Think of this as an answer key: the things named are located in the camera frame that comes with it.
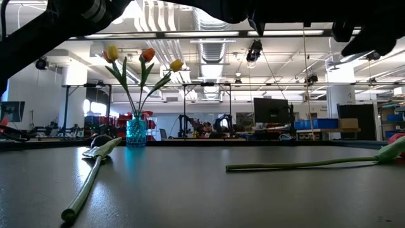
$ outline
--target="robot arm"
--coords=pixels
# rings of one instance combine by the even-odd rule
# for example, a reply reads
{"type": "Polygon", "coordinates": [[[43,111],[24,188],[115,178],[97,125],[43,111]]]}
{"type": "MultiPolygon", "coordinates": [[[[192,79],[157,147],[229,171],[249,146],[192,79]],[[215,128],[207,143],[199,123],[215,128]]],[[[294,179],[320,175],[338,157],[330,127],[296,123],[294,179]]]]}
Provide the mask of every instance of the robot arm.
{"type": "MultiPolygon", "coordinates": [[[[45,12],[0,42],[0,94],[15,73],[71,37],[105,29],[130,1],[48,0],[45,12]]],[[[6,4],[2,2],[2,15],[6,4]]]]}

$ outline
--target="tulip stem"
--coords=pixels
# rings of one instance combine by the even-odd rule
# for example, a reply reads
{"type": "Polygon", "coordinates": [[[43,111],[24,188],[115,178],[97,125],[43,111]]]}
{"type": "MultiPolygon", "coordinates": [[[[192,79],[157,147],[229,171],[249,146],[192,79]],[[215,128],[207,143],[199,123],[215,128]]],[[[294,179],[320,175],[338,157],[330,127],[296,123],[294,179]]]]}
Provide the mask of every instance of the tulip stem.
{"type": "Polygon", "coordinates": [[[227,165],[225,167],[226,171],[231,170],[245,170],[245,169],[256,169],[256,168],[304,168],[304,167],[315,167],[322,165],[331,165],[337,163],[345,162],[372,162],[378,161],[377,157],[364,157],[364,158],[340,158],[327,161],[316,161],[316,162],[305,162],[305,163],[270,163],[270,164],[241,164],[241,165],[227,165]]]}

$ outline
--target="blue bin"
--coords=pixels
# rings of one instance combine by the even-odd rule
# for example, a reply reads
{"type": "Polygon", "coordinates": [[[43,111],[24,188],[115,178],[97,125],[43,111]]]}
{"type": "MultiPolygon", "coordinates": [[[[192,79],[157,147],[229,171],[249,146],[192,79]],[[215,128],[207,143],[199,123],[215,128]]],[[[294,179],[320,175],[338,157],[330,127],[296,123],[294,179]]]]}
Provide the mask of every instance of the blue bin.
{"type": "Polygon", "coordinates": [[[399,133],[399,130],[386,130],[385,131],[385,137],[386,138],[391,138],[394,134],[399,133]]]}
{"type": "Polygon", "coordinates": [[[388,122],[396,122],[396,121],[403,121],[402,114],[390,114],[387,115],[387,121],[388,122]]]}
{"type": "MultiPolygon", "coordinates": [[[[314,129],[338,129],[339,119],[317,118],[312,120],[312,125],[314,129]]],[[[305,120],[304,128],[305,130],[311,129],[311,123],[309,120],[305,120]]]]}
{"type": "Polygon", "coordinates": [[[295,121],[294,122],[294,128],[296,130],[305,130],[304,122],[305,122],[305,120],[295,121]]]}

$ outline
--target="monitor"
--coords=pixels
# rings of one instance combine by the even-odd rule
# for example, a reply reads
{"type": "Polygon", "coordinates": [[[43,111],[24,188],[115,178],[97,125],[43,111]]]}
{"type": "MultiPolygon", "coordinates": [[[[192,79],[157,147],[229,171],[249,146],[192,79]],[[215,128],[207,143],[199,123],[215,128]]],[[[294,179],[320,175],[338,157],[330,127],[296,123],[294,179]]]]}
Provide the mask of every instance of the monitor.
{"type": "Polygon", "coordinates": [[[256,123],[289,124],[289,102],[286,99],[254,98],[256,123]]]}
{"type": "Polygon", "coordinates": [[[161,139],[167,139],[166,130],[165,129],[159,129],[159,131],[160,131],[160,138],[161,139]]]}
{"type": "Polygon", "coordinates": [[[0,103],[0,120],[7,117],[10,122],[21,122],[25,101],[6,101],[0,103]]]}

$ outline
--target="gray table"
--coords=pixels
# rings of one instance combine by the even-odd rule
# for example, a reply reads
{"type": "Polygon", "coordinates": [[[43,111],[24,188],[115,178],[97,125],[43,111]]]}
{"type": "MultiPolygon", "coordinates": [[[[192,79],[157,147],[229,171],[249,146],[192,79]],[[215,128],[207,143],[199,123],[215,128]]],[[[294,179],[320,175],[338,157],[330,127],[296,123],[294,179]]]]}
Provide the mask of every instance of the gray table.
{"type": "MultiPolygon", "coordinates": [[[[0,227],[63,227],[60,213],[90,170],[84,150],[0,153],[0,227]]],[[[404,227],[404,166],[225,172],[230,163],[376,152],[329,146],[120,147],[102,165],[75,227],[404,227]]]]}

